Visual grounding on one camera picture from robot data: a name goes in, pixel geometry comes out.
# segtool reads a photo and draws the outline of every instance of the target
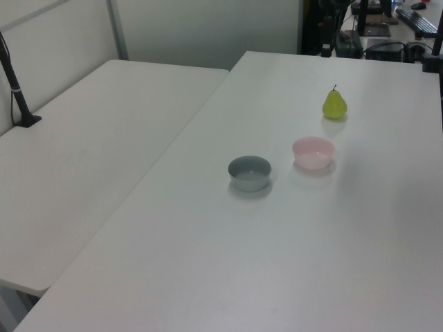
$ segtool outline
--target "keyboard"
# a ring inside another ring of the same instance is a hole
[[[397,8],[395,11],[399,15],[399,19],[406,23],[409,28],[413,29],[415,32],[422,31],[423,37],[435,38],[437,36],[437,28],[415,10],[403,10]]]

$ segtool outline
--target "white wall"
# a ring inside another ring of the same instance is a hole
[[[130,60],[231,70],[247,50],[297,53],[302,0],[112,0]]]
[[[31,112],[118,58],[106,0],[69,0],[3,36]],[[0,135],[11,126],[10,87],[0,69]]]

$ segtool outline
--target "computer mouse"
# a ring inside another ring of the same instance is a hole
[[[410,5],[410,9],[413,10],[420,10],[420,9],[426,9],[426,4],[424,2],[417,2],[413,5]]]

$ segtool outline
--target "table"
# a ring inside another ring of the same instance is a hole
[[[410,5],[413,3],[417,3],[419,0],[406,0],[404,4],[402,5],[402,8],[405,10],[410,10]],[[438,27],[438,24],[440,22],[440,15],[442,14],[443,9],[443,1],[442,0],[432,0],[429,2],[426,2],[426,9],[418,10],[417,12],[423,16],[425,19],[430,21],[436,28]],[[351,8],[349,7],[347,9],[345,19],[350,17],[351,15]],[[393,17],[398,17],[397,13],[392,14]],[[354,19],[354,16],[349,18],[347,21],[343,22],[343,26],[341,30],[352,30],[352,27],[354,29],[357,29],[357,21],[355,21],[355,24],[353,25],[352,20]],[[369,38],[382,38],[382,39],[397,39],[403,43],[411,42],[414,40],[414,30],[409,28],[402,20],[399,19],[399,23],[395,25],[389,26],[391,37],[360,37],[361,44],[363,46],[363,49],[366,49],[366,45]],[[424,38],[426,44],[429,47],[433,47],[434,39],[433,38]]]
[[[0,139],[0,284],[41,296],[227,71],[113,60]]]
[[[441,123],[419,66],[247,52],[16,332],[439,331]],[[319,173],[293,165],[310,135]],[[247,154],[273,168],[254,194]]]

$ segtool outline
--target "black stand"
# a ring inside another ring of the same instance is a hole
[[[441,74],[441,68],[443,65],[443,57],[440,55],[443,42],[443,10],[440,15],[440,22],[437,29],[437,37],[435,38],[434,47],[432,53],[424,53],[422,58],[422,70],[425,73],[437,73]]]
[[[17,126],[29,128],[36,122],[39,122],[42,117],[34,116],[28,108],[26,104],[25,97],[21,92],[21,88],[19,82],[17,81],[17,77],[15,76],[14,69],[12,69],[11,59],[6,50],[6,45],[3,43],[3,36],[0,33],[0,61],[3,69],[5,71],[6,77],[8,78],[9,85],[11,86],[11,91],[14,94],[15,100],[17,101],[17,105],[19,105],[21,112],[21,122],[17,123]]]

